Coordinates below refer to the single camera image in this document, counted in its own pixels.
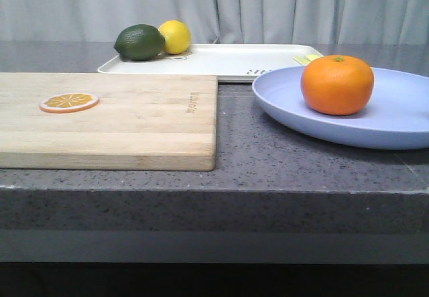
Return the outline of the wooden cutting board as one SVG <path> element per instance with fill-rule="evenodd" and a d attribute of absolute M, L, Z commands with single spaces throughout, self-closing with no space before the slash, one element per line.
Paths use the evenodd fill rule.
<path fill-rule="evenodd" d="M 217 78 L 101 73 L 1 74 L 1 166 L 209 171 Z M 98 105 L 47 113 L 44 99 L 91 93 Z"/>

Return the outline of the cream white tray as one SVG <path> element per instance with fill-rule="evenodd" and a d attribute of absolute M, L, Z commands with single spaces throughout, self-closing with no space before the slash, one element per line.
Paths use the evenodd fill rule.
<path fill-rule="evenodd" d="M 296 44 L 191 44 L 187 51 L 159 54 L 148 61 L 115 56 L 100 73 L 213 75 L 220 82 L 251 83 L 261 74 L 301 66 L 293 56 L 322 55 L 311 46 Z"/>

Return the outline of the orange slice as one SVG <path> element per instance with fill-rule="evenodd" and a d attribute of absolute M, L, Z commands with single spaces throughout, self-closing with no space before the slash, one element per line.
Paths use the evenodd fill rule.
<path fill-rule="evenodd" d="M 74 113 L 90 109 L 99 102 L 100 98 L 91 93 L 64 93 L 44 99 L 39 108 L 47 113 Z"/>

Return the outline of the light blue plate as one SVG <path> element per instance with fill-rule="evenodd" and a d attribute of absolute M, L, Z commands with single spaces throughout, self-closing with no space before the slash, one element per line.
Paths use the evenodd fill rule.
<path fill-rule="evenodd" d="M 277 122 L 324 141 L 377 150 L 428 147 L 428 78 L 374 68 L 368 104 L 353 115 L 312 110 L 300 90 L 303 67 L 283 68 L 257 77 L 252 89 L 261 108 Z"/>

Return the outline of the yellow lemon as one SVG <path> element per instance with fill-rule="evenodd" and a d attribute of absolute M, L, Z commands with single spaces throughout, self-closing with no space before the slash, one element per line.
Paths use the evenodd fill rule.
<path fill-rule="evenodd" d="M 178 20 L 164 22 L 159 28 L 165 39 L 163 51 L 167 54 L 181 54 L 188 49 L 191 33 L 187 25 Z"/>

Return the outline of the orange fruit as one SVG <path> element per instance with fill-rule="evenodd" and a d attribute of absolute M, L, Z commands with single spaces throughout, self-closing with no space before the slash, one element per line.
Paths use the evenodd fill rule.
<path fill-rule="evenodd" d="M 311 61 L 300 79 L 305 103 L 327 115 L 352 115 L 362 110 L 371 98 L 374 83 L 370 65 L 345 55 Z"/>

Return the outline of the yellow cutlery on tray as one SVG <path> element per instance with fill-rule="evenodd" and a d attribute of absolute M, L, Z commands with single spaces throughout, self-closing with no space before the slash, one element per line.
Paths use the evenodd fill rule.
<path fill-rule="evenodd" d="M 306 66 L 312 61 L 321 58 L 321 55 L 318 54 L 308 54 L 305 56 L 293 56 L 292 59 L 297 62 L 299 65 Z"/>

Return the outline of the grey curtain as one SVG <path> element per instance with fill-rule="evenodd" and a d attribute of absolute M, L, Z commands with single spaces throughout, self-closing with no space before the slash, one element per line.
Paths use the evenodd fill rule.
<path fill-rule="evenodd" d="M 170 19 L 196 43 L 428 43 L 428 0 L 1 0 L 1 39 L 112 42 Z"/>

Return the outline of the green lime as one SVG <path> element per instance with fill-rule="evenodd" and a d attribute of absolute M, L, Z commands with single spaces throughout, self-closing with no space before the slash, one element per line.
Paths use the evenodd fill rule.
<path fill-rule="evenodd" d="M 147 61 L 155 58 L 164 45 L 165 39 L 156 27 L 137 24 L 121 31 L 115 41 L 114 49 L 124 59 Z"/>

